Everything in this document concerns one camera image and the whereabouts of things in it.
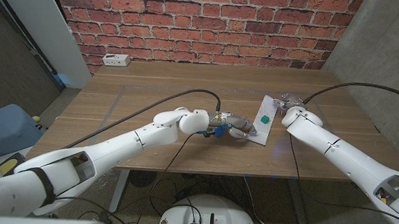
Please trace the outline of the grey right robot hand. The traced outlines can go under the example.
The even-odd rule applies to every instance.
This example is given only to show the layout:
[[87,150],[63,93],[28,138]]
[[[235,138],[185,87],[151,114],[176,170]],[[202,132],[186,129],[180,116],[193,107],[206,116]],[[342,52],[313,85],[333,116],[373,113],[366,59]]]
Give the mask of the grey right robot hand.
[[301,98],[299,98],[296,94],[291,94],[288,92],[282,94],[280,98],[274,98],[273,103],[279,108],[281,114],[285,113],[291,107],[305,107]]

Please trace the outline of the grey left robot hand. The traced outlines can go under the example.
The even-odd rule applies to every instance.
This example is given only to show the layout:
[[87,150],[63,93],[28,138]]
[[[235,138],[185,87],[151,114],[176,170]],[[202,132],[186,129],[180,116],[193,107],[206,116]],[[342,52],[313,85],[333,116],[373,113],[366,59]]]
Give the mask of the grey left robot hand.
[[230,112],[220,112],[210,116],[209,126],[205,130],[204,135],[221,137],[225,131],[234,138],[247,139],[252,135],[256,135],[257,130],[251,121],[246,118],[239,117]]

